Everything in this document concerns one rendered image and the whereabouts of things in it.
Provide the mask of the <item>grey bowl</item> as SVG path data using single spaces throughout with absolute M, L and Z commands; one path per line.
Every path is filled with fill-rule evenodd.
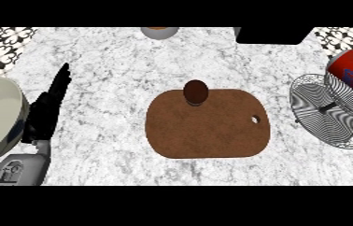
M 149 28 L 142 27 L 141 31 L 143 35 L 146 35 L 151 39 L 163 40 L 170 38 L 177 33 L 177 27 L 166 27 L 166 28 Z

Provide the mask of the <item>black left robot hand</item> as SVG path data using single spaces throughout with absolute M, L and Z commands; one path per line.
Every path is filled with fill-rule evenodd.
M 71 81 L 70 64 L 64 63 L 49 90 L 42 92 L 36 101 L 31 103 L 22 135 L 24 143 L 30 144 L 33 141 L 52 139 L 58 123 L 59 108 Z

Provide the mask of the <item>pale grey-green rounded appliance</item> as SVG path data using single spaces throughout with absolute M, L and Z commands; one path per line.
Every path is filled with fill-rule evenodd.
M 18 84 L 0 77 L 0 157 L 22 139 L 30 103 Z

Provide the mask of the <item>black appliance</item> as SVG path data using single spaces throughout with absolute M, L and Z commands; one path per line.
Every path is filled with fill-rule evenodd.
M 312 27 L 235 27 L 240 44 L 299 45 Z

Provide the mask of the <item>brown wooden cutting board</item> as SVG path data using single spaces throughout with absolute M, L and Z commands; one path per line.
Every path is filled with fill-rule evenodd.
M 201 106 L 191 106 L 183 92 L 172 90 L 149 105 L 145 132 L 155 152 L 167 158 L 241 158 L 265 150 L 271 124 L 248 92 L 211 90 Z

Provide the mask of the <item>red and blue container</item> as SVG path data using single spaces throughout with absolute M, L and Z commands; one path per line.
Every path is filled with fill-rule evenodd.
M 344 50 L 333 57 L 327 65 L 327 72 L 353 88 L 353 49 Z

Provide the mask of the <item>dark brown can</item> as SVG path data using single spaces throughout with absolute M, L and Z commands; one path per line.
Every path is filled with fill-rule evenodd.
M 200 106 L 208 98 L 208 87 L 201 80 L 191 80 L 183 87 L 183 96 L 191 106 Z

